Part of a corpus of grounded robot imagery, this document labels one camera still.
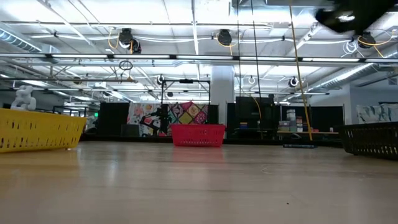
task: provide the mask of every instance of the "colorful artwork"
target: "colorful artwork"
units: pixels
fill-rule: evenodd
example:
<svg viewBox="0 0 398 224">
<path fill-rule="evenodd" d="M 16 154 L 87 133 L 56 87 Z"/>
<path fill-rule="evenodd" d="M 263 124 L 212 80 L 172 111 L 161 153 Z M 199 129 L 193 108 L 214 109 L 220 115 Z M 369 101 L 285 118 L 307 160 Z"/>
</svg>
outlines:
<svg viewBox="0 0 398 224">
<path fill-rule="evenodd" d="M 160 119 L 155 115 L 159 109 L 160 104 L 131 103 L 127 124 L 139 125 L 139 134 L 142 137 L 170 136 L 170 126 L 167 133 L 160 132 Z M 193 102 L 169 104 L 169 124 L 204 124 L 207 111 L 208 105 L 197 105 Z"/>
<path fill-rule="evenodd" d="M 360 124 L 398 121 L 398 104 L 356 106 Z"/>
</svg>

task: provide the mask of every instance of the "ceiling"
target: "ceiling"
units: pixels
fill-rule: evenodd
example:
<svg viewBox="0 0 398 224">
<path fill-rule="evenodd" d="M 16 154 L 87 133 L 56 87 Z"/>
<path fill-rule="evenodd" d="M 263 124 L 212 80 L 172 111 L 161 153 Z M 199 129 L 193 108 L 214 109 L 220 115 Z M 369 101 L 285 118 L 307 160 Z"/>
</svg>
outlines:
<svg viewBox="0 0 398 224">
<path fill-rule="evenodd" d="M 239 15 L 233 13 L 229 7 L 229 0 L 50 0 L 50 7 L 46 8 L 39 1 L 13 0 L 0 2 L 0 21 L 7 29 L 12 30 L 24 40 L 38 45 L 51 45 L 65 54 L 129 54 L 128 50 L 109 46 L 108 37 L 115 37 L 123 27 L 132 28 L 133 35 L 142 46 L 142 54 L 172 54 L 172 55 L 258 55 L 258 56 L 294 56 L 292 28 L 283 27 L 290 22 L 289 7 L 285 1 L 253 0 L 254 15 L 251 14 L 251 1 L 242 1 Z M 376 49 L 361 49 L 349 44 L 352 34 L 336 34 L 325 27 L 317 25 L 313 12 L 318 7 L 315 3 L 309 6 L 308 1 L 294 1 L 294 26 L 298 43 L 298 56 L 301 57 L 369 57 L 375 55 Z M 379 46 L 379 50 L 389 48 L 395 44 L 392 38 L 397 22 L 397 14 L 386 14 L 369 28 L 377 42 L 388 43 Z M 229 29 L 235 41 L 239 44 L 233 47 L 223 47 L 212 39 L 220 29 Z M 110 40 L 116 45 L 116 39 Z M 0 52 L 26 53 L 6 42 L 0 41 Z M 26 60 L 16 58 L 14 62 L 23 64 L 24 74 L 27 70 L 35 70 L 42 75 L 57 74 L 57 78 L 107 78 L 115 79 L 114 71 L 117 67 L 106 66 L 49 66 L 40 65 L 40 60 Z M 135 62 L 150 62 L 150 60 L 136 60 Z M 10 61 L 0 63 L 0 67 L 20 68 Z M 212 63 L 182 64 L 177 67 L 142 66 L 124 72 L 139 83 L 107 83 L 107 88 L 120 89 L 159 89 L 156 78 L 163 74 L 169 79 L 201 79 L 209 80 Z M 235 85 L 241 84 L 243 91 L 256 91 L 257 81 L 250 84 L 251 77 L 260 79 L 261 91 L 286 91 L 289 89 L 287 80 L 297 76 L 294 64 L 286 65 L 233 65 L 236 76 Z M 311 85 L 322 78 L 339 70 L 339 67 L 321 66 L 319 63 L 300 66 L 300 73 L 305 85 Z M 122 71 L 117 71 L 118 78 Z M 65 88 L 92 88 L 94 82 L 83 82 L 76 85 L 72 82 L 61 83 Z M 200 85 L 176 83 L 170 90 L 203 90 Z M 68 95 L 75 93 L 63 91 Z M 105 96 L 89 92 L 87 97 L 100 99 Z M 158 93 L 125 92 L 124 99 L 134 101 L 155 100 Z M 205 100 L 207 93 L 175 94 L 172 99 Z"/>
</svg>

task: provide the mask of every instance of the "white pillar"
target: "white pillar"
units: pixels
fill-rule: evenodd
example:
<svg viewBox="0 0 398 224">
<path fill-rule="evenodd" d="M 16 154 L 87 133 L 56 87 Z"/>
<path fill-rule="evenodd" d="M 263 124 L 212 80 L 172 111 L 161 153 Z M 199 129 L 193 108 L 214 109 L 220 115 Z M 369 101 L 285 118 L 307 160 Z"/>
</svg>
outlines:
<svg viewBox="0 0 398 224">
<path fill-rule="evenodd" d="M 235 101 L 233 66 L 213 66 L 211 69 L 210 103 L 218 105 L 218 122 L 226 125 L 226 103 Z"/>
</svg>

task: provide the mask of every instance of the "white robot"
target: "white robot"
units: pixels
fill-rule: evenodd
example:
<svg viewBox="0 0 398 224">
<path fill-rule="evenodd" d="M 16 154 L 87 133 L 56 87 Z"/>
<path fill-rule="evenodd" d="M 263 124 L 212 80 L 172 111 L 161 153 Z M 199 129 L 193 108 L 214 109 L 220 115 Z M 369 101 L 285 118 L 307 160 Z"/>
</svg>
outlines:
<svg viewBox="0 0 398 224">
<path fill-rule="evenodd" d="M 32 97 L 32 92 L 32 86 L 20 86 L 16 92 L 17 96 L 11 104 L 11 109 L 34 111 L 36 109 L 36 99 Z"/>
</svg>

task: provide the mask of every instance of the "red basket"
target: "red basket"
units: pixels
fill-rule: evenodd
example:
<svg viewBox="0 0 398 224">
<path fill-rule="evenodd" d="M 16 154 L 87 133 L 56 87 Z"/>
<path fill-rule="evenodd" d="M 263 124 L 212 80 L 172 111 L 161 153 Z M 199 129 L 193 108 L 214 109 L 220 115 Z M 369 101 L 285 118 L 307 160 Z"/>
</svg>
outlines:
<svg viewBox="0 0 398 224">
<path fill-rule="evenodd" d="M 175 146 L 221 147 L 225 125 L 222 124 L 172 124 Z"/>
</svg>

